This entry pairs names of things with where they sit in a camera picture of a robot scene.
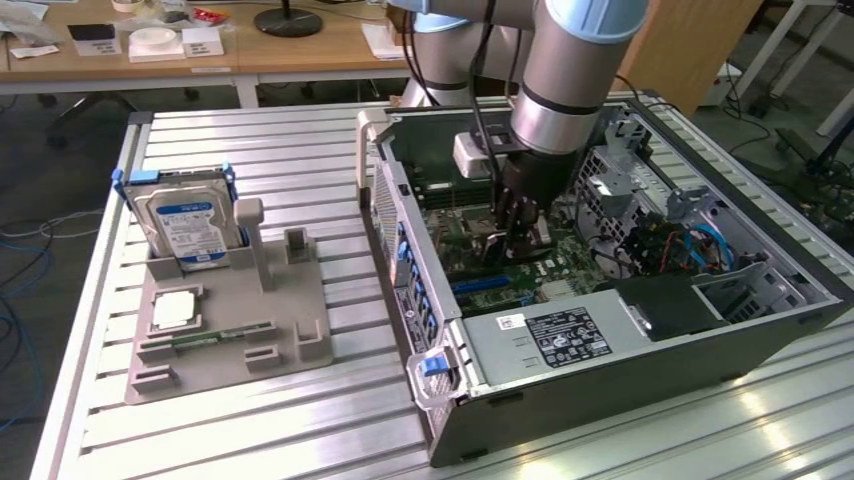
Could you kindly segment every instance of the table leg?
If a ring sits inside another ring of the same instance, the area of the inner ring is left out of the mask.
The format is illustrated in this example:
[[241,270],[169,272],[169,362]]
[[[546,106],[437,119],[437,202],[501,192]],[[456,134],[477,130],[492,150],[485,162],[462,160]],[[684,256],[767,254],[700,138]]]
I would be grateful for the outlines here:
[[833,135],[840,128],[843,128],[843,123],[851,115],[854,115],[854,88],[845,96],[843,102],[840,102],[837,108],[831,112],[825,123],[821,124],[816,133],[823,137]]
[[241,108],[258,108],[258,75],[241,75],[234,79],[235,88],[238,89],[238,98],[241,99]]
[[796,0],[792,7],[789,8],[789,11],[787,12],[787,16],[781,20],[780,25],[777,25],[772,36],[765,42],[763,50],[760,50],[760,53],[757,54],[757,58],[755,58],[753,62],[751,63],[751,67],[748,67],[748,71],[745,72],[745,75],[743,75],[743,79],[740,80],[739,85],[736,86],[736,93],[740,97],[745,95],[751,84],[757,78],[763,67],[765,67],[765,63],[769,61],[769,58],[772,58],[772,54],[775,53],[775,50],[777,50],[780,43],[784,41],[784,37],[787,36],[787,33],[789,33],[789,30],[792,29],[796,20],[801,16],[801,13],[804,13],[805,8],[807,2],[804,0]]
[[792,66],[787,69],[787,73],[775,85],[775,90],[772,90],[773,97],[780,97],[784,95],[784,92],[801,73],[801,70],[804,70],[807,62],[809,62],[811,57],[816,53],[816,50],[819,50],[819,47],[821,47],[823,43],[825,43],[828,35],[831,35],[831,32],[833,32],[833,29],[837,27],[837,24],[840,23],[840,20],[843,20],[843,17],[844,13],[837,11],[831,15],[831,18],[825,20],[824,25],[819,28],[819,31],[813,35],[811,42],[804,47],[804,50],[801,50],[796,61],[792,62]]

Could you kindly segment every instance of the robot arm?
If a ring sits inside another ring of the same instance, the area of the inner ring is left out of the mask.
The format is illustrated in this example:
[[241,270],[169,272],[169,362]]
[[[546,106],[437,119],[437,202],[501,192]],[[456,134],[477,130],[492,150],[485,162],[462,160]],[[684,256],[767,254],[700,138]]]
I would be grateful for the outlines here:
[[[506,155],[501,174],[494,175],[493,205],[497,225],[514,243],[514,230],[524,242],[570,184],[614,75],[646,18],[648,0],[392,0],[420,13],[421,72],[444,104],[469,103],[466,79],[485,28],[478,22],[492,2],[494,30],[476,73],[505,78],[517,36],[528,31],[518,64],[522,89],[510,124],[497,130],[488,122],[490,145],[473,132],[484,152]],[[496,138],[506,138],[512,147],[497,144]]]

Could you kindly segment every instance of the wooden desk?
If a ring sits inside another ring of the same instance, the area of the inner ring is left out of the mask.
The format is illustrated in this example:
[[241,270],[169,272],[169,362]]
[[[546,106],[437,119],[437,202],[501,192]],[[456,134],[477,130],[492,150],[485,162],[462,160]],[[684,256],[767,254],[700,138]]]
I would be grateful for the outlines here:
[[[222,10],[235,15],[235,6],[223,6]],[[218,73],[238,71],[238,31],[225,29],[222,32],[226,55],[201,57],[190,60],[173,60],[167,62],[131,63],[129,60],[129,33],[121,32],[121,55],[82,57],[74,46],[69,25],[118,21],[130,18],[131,15],[117,12],[110,2],[105,0],[81,0],[79,3],[51,4],[46,22],[54,31],[62,36],[59,53],[37,58],[10,58],[10,72],[3,75],[3,80],[42,81],[42,80],[85,80],[105,78],[141,78],[199,74],[197,69],[210,73],[211,69],[219,69]],[[9,40],[10,48],[25,47],[15,37]]]
[[[329,7],[336,11],[372,18],[382,18],[384,15],[381,9],[364,4]],[[241,25],[241,72],[318,72],[406,68],[405,61],[384,62],[372,54],[362,34],[362,23],[369,22],[325,11],[316,11],[324,18],[324,31],[318,35],[305,38],[278,38],[268,35],[253,26],[256,15],[272,8],[273,5],[241,6],[238,20],[238,25]]]
[[[380,8],[366,5],[318,5],[365,17],[382,16]],[[372,55],[362,35],[364,20],[318,11],[324,31],[308,38],[285,39],[264,34],[253,22],[258,12],[274,7],[217,7],[231,14],[231,27],[222,30],[226,55],[134,64],[127,58],[127,33],[122,33],[126,53],[82,57],[67,28],[70,24],[117,21],[129,18],[127,14],[117,12],[106,0],[51,4],[46,22],[65,39],[61,52],[23,60],[7,58],[9,48],[23,45],[14,37],[0,40],[0,94],[233,85],[241,106],[257,108],[260,83],[409,77],[405,62],[384,62]]]

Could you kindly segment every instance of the white box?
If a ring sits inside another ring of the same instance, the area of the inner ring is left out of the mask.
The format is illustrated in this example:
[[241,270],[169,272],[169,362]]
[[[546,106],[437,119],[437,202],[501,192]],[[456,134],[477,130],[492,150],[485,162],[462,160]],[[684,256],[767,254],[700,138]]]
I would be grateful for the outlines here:
[[185,60],[186,58],[185,49],[179,42],[175,42],[175,45],[157,49],[153,49],[146,45],[134,45],[134,43],[131,43],[129,48],[129,60],[131,60],[131,63]]
[[182,30],[182,44],[189,58],[210,57],[226,53],[218,28],[186,28]]
[[81,56],[93,57],[122,53],[119,35],[113,25],[69,25],[67,28]]
[[743,71],[729,63],[725,63],[721,70],[719,70],[719,76],[716,77],[709,93],[707,93],[707,98],[700,106],[717,107],[721,105],[721,103],[724,103],[724,99],[735,88],[735,84],[739,83],[740,78],[743,78]]

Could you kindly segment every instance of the aluminum workbench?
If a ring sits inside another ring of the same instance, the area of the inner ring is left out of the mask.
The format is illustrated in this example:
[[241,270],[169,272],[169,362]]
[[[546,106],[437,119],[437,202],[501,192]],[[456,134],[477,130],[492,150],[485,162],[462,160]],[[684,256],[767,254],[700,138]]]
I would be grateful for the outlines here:
[[[305,225],[318,239],[336,363],[123,404],[149,246],[113,193],[33,478],[854,478],[851,314],[736,381],[472,463],[428,466],[356,201],[356,116],[384,105],[165,113],[129,127],[123,168],[229,161],[242,196],[265,200],[266,238]],[[854,284],[848,254],[685,118],[657,110],[787,232]],[[697,181],[664,145],[652,146],[653,161],[680,186]]]

